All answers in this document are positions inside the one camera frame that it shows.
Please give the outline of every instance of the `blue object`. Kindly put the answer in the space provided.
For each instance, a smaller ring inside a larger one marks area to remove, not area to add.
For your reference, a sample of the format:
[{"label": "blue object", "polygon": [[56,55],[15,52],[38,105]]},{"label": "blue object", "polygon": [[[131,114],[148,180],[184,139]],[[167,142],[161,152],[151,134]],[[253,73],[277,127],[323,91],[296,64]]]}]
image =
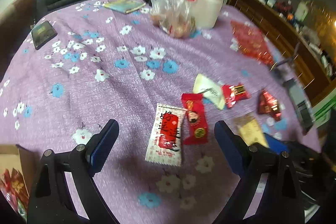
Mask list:
[{"label": "blue object", "polygon": [[285,130],[287,128],[287,121],[286,119],[282,118],[279,122],[274,124],[275,130]]},{"label": "blue object", "polygon": [[63,94],[63,85],[60,83],[56,83],[55,85],[52,86],[51,92],[53,97],[60,98],[61,95]]},{"label": "blue object", "polygon": [[64,59],[69,59],[69,58],[71,58],[71,53],[66,53],[66,54],[64,54],[63,55],[64,56]]},{"label": "blue object", "polygon": [[78,59],[79,59],[79,53],[75,53],[75,54],[73,54],[72,57],[71,57],[71,61],[72,61],[72,62],[77,62]]},{"label": "blue object", "polygon": [[114,61],[114,66],[120,69],[127,68],[129,65],[129,62],[125,59],[119,59],[117,61]]},{"label": "blue object", "polygon": [[23,112],[23,116],[25,117],[25,118],[29,118],[30,117],[30,115],[32,114],[32,108],[31,108],[31,106],[27,106],[26,108],[25,108],[25,110],[24,110],[24,112]]},{"label": "blue object", "polygon": [[157,69],[160,67],[160,62],[156,60],[147,61],[146,65],[151,69]]},{"label": "blue object", "polygon": [[168,60],[163,63],[163,71],[166,73],[175,73],[179,69],[179,66],[173,61],[173,60]]},{"label": "blue object", "polygon": [[279,155],[282,151],[289,152],[289,148],[281,141],[273,138],[272,136],[268,134],[265,134],[265,138],[266,138],[266,141],[268,143],[270,150],[272,150],[276,154]]},{"label": "blue object", "polygon": [[191,33],[189,35],[190,38],[195,38],[197,36],[199,36],[200,34],[202,34],[202,32],[200,30],[195,30],[193,33]]},{"label": "blue object", "polygon": [[140,205],[154,208],[161,204],[161,198],[154,193],[142,193],[138,196]]}]

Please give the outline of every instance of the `floral pattern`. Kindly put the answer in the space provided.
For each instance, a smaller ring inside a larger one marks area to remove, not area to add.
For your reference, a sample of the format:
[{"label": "floral pattern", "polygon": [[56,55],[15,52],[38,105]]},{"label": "floral pattern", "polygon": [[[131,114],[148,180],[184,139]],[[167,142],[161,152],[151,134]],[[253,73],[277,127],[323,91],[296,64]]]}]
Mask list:
[{"label": "floral pattern", "polygon": [[151,51],[151,54],[149,55],[149,57],[152,59],[163,59],[165,55],[166,55],[166,52],[164,48],[155,47]]},{"label": "floral pattern", "polygon": [[105,79],[110,78],[109,74],[103,71],[102,69],[98,69],[96,76],[94,77],[97,82],[104,82]]},{"label": "floral pattern", "polygon": [[161,180],[156,183],[159,191],[164,193],[172,193],[174,190],[178,189],[181,180],[176,175],[162,176]]},{"label": "floral pattern", "polygon": [[214,165],[215,164],[212,160],[212,157],[204,156],[203,158],[197,161],[195,169],[201,172],[202,174],[210,173]]},{"label": "floral pattern", "polygon": [[140,72],[140,76],[141,76],[142,79],[145,79],[146,81],[153,80],[153,78],[155,76],[155,72],[153,72],[149,69],[145,69],[142,72]]},{"label": "floral pattern", "polygon": [[139,204],[147,208],[158,207],[161,204],[161,198],[154,193],[142,193],[138,196]]}]

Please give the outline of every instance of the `red bag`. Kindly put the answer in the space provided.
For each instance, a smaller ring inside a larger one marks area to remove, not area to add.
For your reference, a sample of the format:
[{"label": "red bag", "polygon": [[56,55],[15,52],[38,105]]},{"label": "red bag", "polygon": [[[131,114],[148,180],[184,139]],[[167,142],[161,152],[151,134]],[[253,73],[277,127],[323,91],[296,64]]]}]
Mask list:
[{"label": "red bag", "polygon": [[183,93],[182,104],[188,109],[187,119],[189,124],[189,137],[183,144],[202,144],[208,142],[208,124],[205,119],[203,94]]}]

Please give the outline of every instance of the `book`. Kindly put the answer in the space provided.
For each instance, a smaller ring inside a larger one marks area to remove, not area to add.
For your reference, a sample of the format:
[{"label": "book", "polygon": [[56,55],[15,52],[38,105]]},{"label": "book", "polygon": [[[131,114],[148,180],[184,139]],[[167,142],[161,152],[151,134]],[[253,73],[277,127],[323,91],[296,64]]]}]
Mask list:
[{"label": "book", "polygon": [[111,9],[123,14],[128,14],[130,12],[136,11],[141,7],[145,6],[146,3],[137,0],[115,0],[112,2],[106,2],[103,6],[107,9]]}]

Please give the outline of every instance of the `white flower print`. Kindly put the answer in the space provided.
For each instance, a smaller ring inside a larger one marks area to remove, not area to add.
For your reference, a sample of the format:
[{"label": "white flower print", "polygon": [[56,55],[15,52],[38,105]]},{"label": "white flower print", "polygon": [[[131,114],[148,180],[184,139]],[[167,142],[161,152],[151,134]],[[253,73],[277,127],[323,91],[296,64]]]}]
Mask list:
[{"label": "white flower print", "polygon": [[61,41],[60,41],[60,40],[56,41],[56,42],[52,45],[52,47],[55,48],[55,47],[57,47],[59,44],[61,44]]},{"label": "white flower print", "polygon": [[145,79],[146,81],[152,80],[154,78],[155,72],[145,69],[142,72],[140,72],[140,76],[142,79]]},{"label": "white flower print", "polygon": [[80,60],[84,60],[87,57],[87,53],[86,52],[82,52],[81,55],[79,56]]},{"label": "white flower print", "polygon": [[164,193],[172,193],[173,190],[180,186],[180,179],[176,175],[162,176],[161,180],[156,183],[159,191]]},{"label": "white flower print", "polygon": [[143,46],[134,47],[131,51],[134,55],[141,55],[146,53],[146,48]]},{"label": "white flower print", "polygon": [[91,61],[94,62],[94,63],[99,63],[101,61],[101,59],[98,56],[92,56]]},{"label": "white flower print", "polygon": [[145,56],[135,56],[134,59],[138,62],[146,62],[147,61],[147,57],[145,57]]},{"label": "white flower print", "polygon": [[73,49],[74,50],[79,50],[80,48],[84,48],[85,46],[83,44],[80,44],[80,43],[75,43],[73,45]]},{"label": "white flower print", "polygon": [[104,39],[105,39],[105,38],[103,38],[103,37],[98,37],[98,38],[96,39],[96,43],[101,43],[101,42],[104,41]]},{"label": "white flower print", "polygon": [[89,132],[87,129],[77,129],[76,133],[72,135],[72,138],[77,144],[87,144],[88,141],[91,139],[92,133]]},{"label": "white flower print", "polygon": [[97,80],[97,82],[104,82],[105,79],[110,78],[110,77],[108,73],[106,73],[102,69],[98,69],[96,76],[94,78]]},{"label": "white flower print", "polygon": [[166,55],[166,52],[164,48],[155,47],[151,51],[151,54],[149,55],[149,57],[152,59],[162,59],[165,55]]},{"label": "white flower print", "polygon": [[10,80],[8,79],[5,83],[3,83],[3,86],[4,87],[8,86],[9,82],[10,82]]},{"label": "white flower print", "polygon": [[182,198],[181,203],[180,203],[180,208],[183,210],[190,210],[195,206],[196,203],[197,202],[194,196]]},{"label": "white flower print", "polygon": [[107,20],[105,20],[106,23],[110,23],[112,21],[113,17],[108,17]]},{"label": "white flower print", "polygon": [[61,50],[60,47],[55,47],[52,52],[53,53],[58,53],[60,50]]},{"label": "white flower print", "polygon": [[19,127],[20,127],[19,121],[16,121],[16,122],[15,122],[14,127],[15,127],[16,130],[19,129]]},{"label": "white flower print", "polygon": [[68,52],[68,50],[63,48],[63,49],[61,49],[61,51],[59,53],[63,55],[63,54],[66,54],[67,52]]},{"label": "white flower print", "polygon": [[96,52],[102,52],[105,50],[106,46],[105,45],[100,45],[99,47],[96,48]]},{"label": "white flower print", "polygon": [[150,10],[149,8],[143,7],[140,9],[140,12],[143,14],[148,14],[149,10]]},{"label": "white flower print", "polygon": [[185,190],[189,190],[193,188],[196,185],[196,177],[193,175],[186,175],[182,179],[182,185],[183,185],[183,189]]},{"label": "white flower print", "polygon": [[212,160],[212,157],[204,156],[203,158],[201,158],[197,161],[197,165],[196,165],[195,169],[197,171],[201,172],[202,174],[209,173],[209,172],[211,172],[212,167],[214,165],[215,164]]},{"label": "white flower print", "polygon": [[19,102],[17,104],[16,110],[21,114],[25,110],[25,104],[23,102]]},{"label": "white flower print", "polygon": [[68,43],[68,48],[71,48],[73,45],[74,45],[74,41],[73,40],[71,40],[71,41],[69,41],[69,43]]},{"label": "white flower print", "polygon": [[91,45],[93,43],[93,39],[86,39],[82,43],[85,45]]},{"label": "white flower print", "polygon": [[62,68],[63,65],[64,65],[63,62],[59,62],[59,63],[52,64],[51,66],[52,66],[53,68]]},{"label": "white flower print", "polygon": [[77,73],[79,71],[79,67],[72,67],[70,70],[69,70],[69,73],[70,74],[74,74],[74,73]]},{"label": "white flower print", "polygon": [[132,30],[132,26],[126,25],[120,30],[120,33],[122,35],[125,35],[125,34],[128,34],[131,30]]},{"label": "white flower print", "polygon": [[126,46],[120,46],[117,47],[118,52],[126,52],[127,51],[127,47]]}]

